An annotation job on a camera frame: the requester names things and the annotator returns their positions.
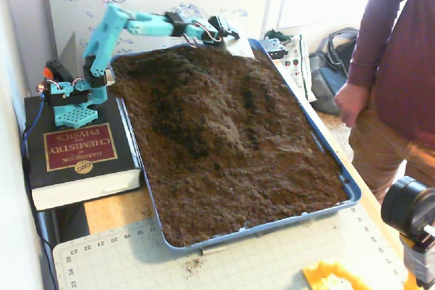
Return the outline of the person right hand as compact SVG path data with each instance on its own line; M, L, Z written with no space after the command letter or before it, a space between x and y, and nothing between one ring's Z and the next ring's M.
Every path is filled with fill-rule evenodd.
M336 93L334 100L341 120L347 127L355 126L359 114L368 103L369 96L369 88L350 83L345 83Z

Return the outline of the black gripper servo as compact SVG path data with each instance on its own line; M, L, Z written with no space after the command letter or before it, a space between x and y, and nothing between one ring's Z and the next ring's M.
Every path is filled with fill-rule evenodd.
M239 56L251 59L255 58L248 40L240 38L237 31L231 30L228 21L224 17L211 16L208 19L208 23L217 30L217 34L220 37L232 37L224 38L224 47L232 56Z

